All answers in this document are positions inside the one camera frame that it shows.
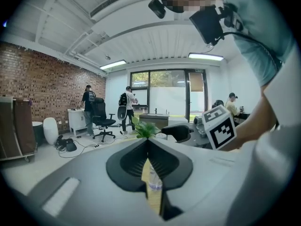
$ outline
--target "brick wall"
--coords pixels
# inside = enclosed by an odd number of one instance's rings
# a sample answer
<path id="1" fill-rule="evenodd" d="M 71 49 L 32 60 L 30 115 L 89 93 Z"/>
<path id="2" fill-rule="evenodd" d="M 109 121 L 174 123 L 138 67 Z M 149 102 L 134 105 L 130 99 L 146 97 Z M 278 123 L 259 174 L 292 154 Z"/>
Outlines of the brick wall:
<path id="1" fill-rule="evenodd" d="M 53 117 L 69 129 L 67 109 L 80 105 L 86 85 L 105 96 L 106 79 L 37 51 L 0 43 L 0 96 L 31 99 L 32 120 Z"/>

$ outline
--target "door frame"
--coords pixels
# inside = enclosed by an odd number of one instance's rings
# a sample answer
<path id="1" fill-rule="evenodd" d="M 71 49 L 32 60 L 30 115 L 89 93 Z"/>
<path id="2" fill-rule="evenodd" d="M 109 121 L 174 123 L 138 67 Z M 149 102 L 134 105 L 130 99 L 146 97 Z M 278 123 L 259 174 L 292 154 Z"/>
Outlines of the door frame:
<path id="1" fill-rule="evenodd" d="M 206 71 L 204 69 L 184 69 L 185 71 L 185 88 L 186 88 L 186 113 L 185 118 L 188 123 L 190 122 L 190 81 L 189 81 L 189 73 L 202 73 L 203 75 L 203 84 L 204 84 L 204 102 L 205 107 L 204 110 L 208 110 L 208 86 L 207 86 L 207 78 Z"/>

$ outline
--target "seated person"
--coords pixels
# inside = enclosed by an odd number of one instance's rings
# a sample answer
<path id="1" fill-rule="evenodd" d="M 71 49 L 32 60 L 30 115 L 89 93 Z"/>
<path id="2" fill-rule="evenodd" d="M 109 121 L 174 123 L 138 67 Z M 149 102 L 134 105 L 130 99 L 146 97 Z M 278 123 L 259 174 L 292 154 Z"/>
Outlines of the seated person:
<path id="1" fill-rule="evenodd" d="M 229 94 L 229 99 L 228 102 L 226 103 L 226 109 L 230 111 L 232 117 L 238 116 L 240 114 L 240 110 L 237 110 L 235 107 L 234 102 L 236 101 L 237 96 L 234 93 Z M 234 122 L 235 127 L 238 126 L 239 124 L 235 121 Z"/>
<path id="2" fill-rule="evenodd" d="M 224 106 L 224 102 L 222 100 L 216 100 L 215 103 L 212 105 L 212 108 L 215 108 L 219 105 Z"/>

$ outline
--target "black backpack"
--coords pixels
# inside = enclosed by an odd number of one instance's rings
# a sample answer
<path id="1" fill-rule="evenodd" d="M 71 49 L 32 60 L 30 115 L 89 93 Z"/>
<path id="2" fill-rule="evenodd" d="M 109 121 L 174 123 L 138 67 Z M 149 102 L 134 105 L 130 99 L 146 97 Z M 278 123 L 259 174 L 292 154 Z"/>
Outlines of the black backpack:
<path id="1" fill-rule="evenodd" d="M 126 106 L 127 105 L 127 94 L 123 93 L 120 95 L 119 97 L 119 102 L 118 102 L 119 106 Z"/>

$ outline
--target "cap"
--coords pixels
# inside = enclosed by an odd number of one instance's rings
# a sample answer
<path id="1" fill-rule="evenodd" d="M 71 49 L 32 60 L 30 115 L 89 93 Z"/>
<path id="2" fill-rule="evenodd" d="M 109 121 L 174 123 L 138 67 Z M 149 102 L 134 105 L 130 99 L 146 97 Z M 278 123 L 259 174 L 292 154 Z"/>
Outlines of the cap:
<path id="1" fill-rule="evenodd" d="M 230 97 L 235 97 L 236 99 L 238 99 L 238 97 L 233 92 L 229 94 L 229 98 Z"/>

